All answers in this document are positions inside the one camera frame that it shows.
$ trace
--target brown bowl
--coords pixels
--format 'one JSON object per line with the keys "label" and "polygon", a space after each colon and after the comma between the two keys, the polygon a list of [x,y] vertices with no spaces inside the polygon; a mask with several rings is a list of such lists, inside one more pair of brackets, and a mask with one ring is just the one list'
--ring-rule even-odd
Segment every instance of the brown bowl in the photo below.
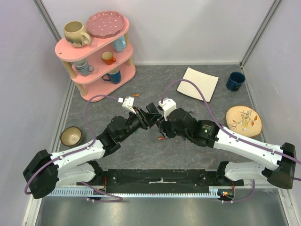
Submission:
{"label": "brown bowl", "polygon": [[75,147],[82,140],[81,130],[76,126],[65,129],[61,134],[61,142],[67,147]]}

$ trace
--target cable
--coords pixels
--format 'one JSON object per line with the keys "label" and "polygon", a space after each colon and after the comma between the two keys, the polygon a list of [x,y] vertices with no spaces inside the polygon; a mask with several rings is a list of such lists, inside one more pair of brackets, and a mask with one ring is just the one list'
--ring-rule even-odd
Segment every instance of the cable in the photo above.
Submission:
{"label": "cable", "polygon": [[[169,89],[172,85],[174,85],[175,83],[180,82],[180,81],[188,82],[188,83],[190,83],[191,85],[193,85],[194,88],[197,89],[198,93],[201,95],[201,97],[202,97],[202,99],[203,99],[203,101],[204,101],[204,103],[205,103],[205,106],[206,106],[206,108],[207,108],[207,110],[208,110],[208,113],[210,114],[210,117],[212,118],[212,120],[215,122],[215,124],[216,124],[216,125],[217,125],[224,133],[226,133],[228,136],[230,136],[230,137],[232,137],[232,138],[234,138],[234,139],[236,139],[236,140],[238,140],[238,141],[244,142],[244,143],[246,143],[246,144],[248,144],[248,145],[251,145],[251,146],[260,148],[260,149],[265,150],[265,151],[268,151],[268,152],[273,152],[273,150],[271,150],[271,149],[269,149],[269,148],[267,148],[267,147],[263,147],[263,146],[260,146],[260,145],[258,145],[258,144],[254,144],[254,143],[252,143],[252,142],[250,142],[250,141],[248,141],[248,140],[244,140],[244,139],[242,139],[242,138],[237,138],[237,136],[235,136],[235,135],[233,135],[232,133],[229,133],[227,130],[225,130],[225,129],[223,128],[223,126],[221,126],[221,125],[218,123],[218,121],[216,120],[216,118],[215,118],[214,115],[212,114],[212,112],[211,112],[211,110],[210,110],[210,107],[209,107],[207,101],[205,100],[205,97],[204,97],[204,95],[202,94],[201,90],[200,90],[200,89],[196,86],[196,84],[194,84],[192,81],[189,81],[189,80],[187,80],[187,79],[177,79],[177,80],[174,80],[173,82],[171,82],[171,83],[168,85],[168,87],[164,90],[164,93],[163,93],[162,98],[161,98],[161,103],[163,103],[163,100],[164,100],[164,98],[165,98],[165,95],[166,95],[166,92],[168,91],[168,89]],[[297,160],[297,159],[295,159],[295,158],[293,158],[293,157],[291,157],[291,156],[289,156],[289,155],[287,155],[287,154],[284,154],[284,153],[281,153],[281,152],[278,152],[278,151],[274,151],[274,153],[275,153],[275,154],[278,154],[278,155],[281,155],[281,156],[283,156],[283,157],[285,157],[285,158],[287,158],[287,159],[290,159],[290,160],[292,160],[292,161],[294,161],[294,162],[296,162],[296,163],[298,163],[298,164],[301,165],[301,161],[300,161],[300,160]]]}
{"label": "cable", "polygon": [[222,203],[231,204],[231,203],[242,202],[242,201],[248,200],[249,198],[251,198],[251,196],[254,194],[254,192],[255,192],[255,180],[253,180],[252,191],[247,197],[242,198],[242,199],[237,199],[237,200],[234,200],[234,201],[223,201]]}
{"label": "cable", "polygon": [[93,199],[89,199],[88,198],[88,201],[91,201],[91,202],[121,202],[123,200],[122,197],[119,197],[119,196],[116,196],[116,195],[112,195],[112,194],[108,194],[106,192],[103,192],[103,191],[99,191],[97,190],[96,188],[92,187],[91,185],[87,184],[86,182],[81,182],[83,185],[93,189],[95,192],[99,193],[99,194],[103,194],[103,195],[106,195],[106,196],[109,196],[109,197],[112,197],[112,198],[116,198],[114,200],[93,200]]}
{"label": "cable", "polygon": [[[107,98],[111,98],[111,99],[113,99],[113,100],[117,100],[117,101],[118,101],[118,98],[116,98],[116,97],[111,97],[111,96],[108,96],[108,95],[102,95],[102,94],[96,95],[96,96],[90,98],[90,99],[87,101],[87,103],[86,103],[86,105],[85,105],[85,108],[84,108],[84,119],[85,119],[85,122],[86,122],[88,128],[91,130],[91,132],[93,133],[93,136],[94,136],[94,137],[93,137],[93,141],[92,141],[87,147],[91,147],[91,146],[95,143],[95,141],[96,141],[96,133],[95,133],[95,131],[92,129],[92,127],[90,126],[89,122],[87,121],[87,117],[86,117],[87,106],[88,106],[88,104],[89,104],[93,99],[95,99],[96,97],[107,97]],[[27,182],[27,184],[26,184],[26,186],[25,186],[25,189],[24,189],[24,193],[25,193],[25,194],[32,194],[31,192],[28,192],[29,185],[32,183],[32,181],[35,179],[35,177],[36,177],[40,172],[42,172],[42,170],[44,170],[47,166],[49,166],[50,164],[54,163],[54,162],[57,161],[57,160],[62,159],[62,157],[66,157],[66,156],[68,156],[68,155],[71,155],[71,154],[74,154],[74,153],[77,153],[77,152],[81,152],[81,151],[83,151],[83,150],[86,150],[87,147],[83,147],[83,148],[80,148],[80,149],[78,149],[78,150],[74,150],[74,151],[72,151],[72,152],[63,154],[63,155],[61,155],[61,156],[59,156],[59,157],[56,157],[56,158],[50,160],[50,161],[47,162],[46,164],[44,164],[44,165],[43,165],[41,168],[39,168],[39,169],[32,175],[32,177],[28,180],[28,182]]]}
{"label": "cable", "polygon": [[104,180],[105,180],[105,182],[103,184],[103,188],[105,189],[105,187],[107,186],[107,177],[104,177]]}

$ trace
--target gray mat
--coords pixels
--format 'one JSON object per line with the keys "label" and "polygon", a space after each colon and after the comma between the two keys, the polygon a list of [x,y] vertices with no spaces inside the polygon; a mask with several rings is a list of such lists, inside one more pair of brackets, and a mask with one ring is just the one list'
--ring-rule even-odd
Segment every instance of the gray mat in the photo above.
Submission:
{"label": "gray mat", "polygon": [[[145,106],[151,102],[157,106],[164,89],[170,82],[182,78],[187,67],[187,65],[137,66],[135,77],[114,91],[111,96],[125,97],[140,93],[140,96],[135,98],[135,106],[145,109]],[[230,107],[236,105],[251,107],[245,84],[238,92],[229,91],[225,86],[229,74],[240,71],[238,65],[192,65],[189,67],[219,77],[209,105],[221,124],[226,125],[225,113]],[[172,98],[177,103],[177,107],[194,111],[194,117],[197,120],[210,119],[203,102],[177,92],[177,87],[178,84],[175,84],[167,92],[167,97]],[[83,143],[93,138],[83,119],[85,104],[86,101],[75,89],[66,122],[66,127],[77,126],[82,129]],[[91,103],[87,110],[88,121],[97,134],[102,133],[116,115],[127,118],[127,113],[121,103],[110,99]],[[216,169],[221,161],[250,161],[231,152],[197,147],[189,141],[183,141],[181,137],[158,140],[160,136],[156,126],[150,130],[140,129],[138,133],[122,142],[117,152],[98,162],[103,169]],[[66,149],[68,148],[61,145],[60,151]]]}

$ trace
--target wooden shelf post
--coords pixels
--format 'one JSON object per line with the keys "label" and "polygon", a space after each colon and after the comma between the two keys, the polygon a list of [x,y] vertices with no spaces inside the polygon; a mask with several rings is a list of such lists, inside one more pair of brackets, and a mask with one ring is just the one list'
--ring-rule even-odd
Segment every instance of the wooden shelf post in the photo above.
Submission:
{"label": "wooden shelf post", "polygon": [[[70,63],[70,62],[63,61],[63,60],[61,60],[61,62],[63,63],[63,65],[64,65],[66,71],[69,73],[70,77],[73,78],[73,79],[75,79],[75,78],[77,77],[77,75],[76,75],[76,73],[74,72],[74,70],[73,70],[73,68],[72,68],[72,66],[71,66],[71,63]],[[80,94],[81,94],[83,97],[87,95],[87,92],[86,92],[86,90],[84,89],[83,85],[77,84],[77,83],[76,83],[75,85],[76,85],[76,87],[79,89]]]}
{"label": "wooden shelf post", "polygon": [[[129,36],[128,36],[128,32],[125,33],[124,38],[125,38],[126,44],[127,44],[127,45],[130,44],[130,38],[129,38]],[[127,64],[128,64],[129,66],[131,66],[131,65],[133,64],[133,60],[132,60],[131,57],[127,60]]]}

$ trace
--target round wooden plate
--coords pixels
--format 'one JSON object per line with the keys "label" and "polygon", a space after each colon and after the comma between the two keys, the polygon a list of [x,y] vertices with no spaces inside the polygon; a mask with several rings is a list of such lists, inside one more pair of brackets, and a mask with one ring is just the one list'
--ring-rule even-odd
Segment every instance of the round wooden plate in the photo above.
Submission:
{"label": "round wooden plate", "polygon": [[226,113],[226,121],[230,130],[246,137],[255,137],[262,130],[259,114],[247,106],[230,108]]}

